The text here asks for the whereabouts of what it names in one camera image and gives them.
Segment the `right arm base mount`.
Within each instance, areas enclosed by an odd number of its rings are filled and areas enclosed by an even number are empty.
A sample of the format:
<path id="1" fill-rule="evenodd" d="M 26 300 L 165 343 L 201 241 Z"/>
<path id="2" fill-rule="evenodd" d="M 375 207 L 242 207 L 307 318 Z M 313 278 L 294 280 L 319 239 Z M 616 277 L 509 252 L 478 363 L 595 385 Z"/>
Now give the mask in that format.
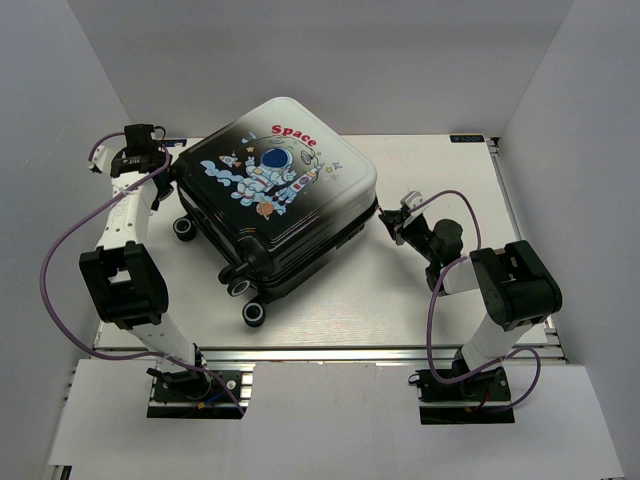
<path id="1" fill-rule="evenodd" d="M 513 424 L 511 391 L 502 367 L 455 384 L 438 382 L 429 369 L 416 370 L 408 384 L 418 390 L 422 425 Z"/>

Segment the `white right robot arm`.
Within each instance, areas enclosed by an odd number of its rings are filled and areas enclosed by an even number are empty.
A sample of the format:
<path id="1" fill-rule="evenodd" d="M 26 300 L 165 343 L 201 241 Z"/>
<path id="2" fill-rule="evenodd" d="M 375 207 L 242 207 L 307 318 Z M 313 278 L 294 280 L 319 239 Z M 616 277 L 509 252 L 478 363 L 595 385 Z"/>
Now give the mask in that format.
<path id="1" fill-rule="evenodd" d="M 463 228 L 450 219 L 429 227 L 424 216 L 399 210 L 379 215 L 396 244 L 408 244 L 428 261 L 425 269 L 432 298 L 427 323 L 433 326 L 436 299 L 478 290 L 485 316 L 456 355 L 451 377 L 461 397 L 472 399 L 484 391 L 489 370 L 505 358 L 515 343 L 534 325 L 560 310 L 560 288 L 542 260 L 525 241 L 508 243 L 501 250 L 476 249 L 462 253 Z"/>

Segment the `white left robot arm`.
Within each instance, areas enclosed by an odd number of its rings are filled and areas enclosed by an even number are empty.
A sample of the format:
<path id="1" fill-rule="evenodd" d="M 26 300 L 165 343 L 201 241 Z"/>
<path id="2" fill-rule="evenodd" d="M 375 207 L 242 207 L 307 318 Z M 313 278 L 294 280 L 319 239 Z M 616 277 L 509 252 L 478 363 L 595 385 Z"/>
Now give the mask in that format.
<path id="1" fill-rule="evenodd" d="M 144 245 L 151 214 L 172 190 L 171 155 L 152 124 L 128 125 L 123 135 L 126 145 L 112 158 L 100 145 L 91 153 L 91 169 L 110 176 L 112 199 L 95 249 L 80 257 L 81 274 L 100 319 L 136 337 L 162 361 L 186 364 L 177 387 L 199 399 L 210 390 L 211 374 L 200 367 L 197 346 L 169 316 L 167 285 Z"/>

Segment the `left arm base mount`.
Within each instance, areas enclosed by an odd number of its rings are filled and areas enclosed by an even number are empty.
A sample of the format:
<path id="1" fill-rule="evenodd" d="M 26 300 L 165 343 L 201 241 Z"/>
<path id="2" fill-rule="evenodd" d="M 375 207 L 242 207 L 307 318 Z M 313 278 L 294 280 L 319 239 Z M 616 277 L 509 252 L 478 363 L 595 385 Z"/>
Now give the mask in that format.
<path id="1" fill-rule="evenodd" d="M 150 419 L 239 420 L 244 414 L 226 389 L 241 401 L 243 373 L 218 370 L 218 382 L 191 370 L 163 372 L 148 368 L 153 378 L 146 416 Z"/>

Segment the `black suitcase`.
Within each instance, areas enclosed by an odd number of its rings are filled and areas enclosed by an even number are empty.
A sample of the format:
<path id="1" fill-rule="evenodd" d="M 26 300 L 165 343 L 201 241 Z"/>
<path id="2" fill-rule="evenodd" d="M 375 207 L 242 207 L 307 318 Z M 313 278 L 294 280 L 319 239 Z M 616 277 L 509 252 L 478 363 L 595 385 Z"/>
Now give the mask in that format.
<path id="1" fill-rule="evenodd" d="M 266 101 L 170 167 L 187 217 L 226 259 L 218 279 L 261 326 L 267 304 L 330 261 L 374 214 L 373 163 L 300 102 Z"/>

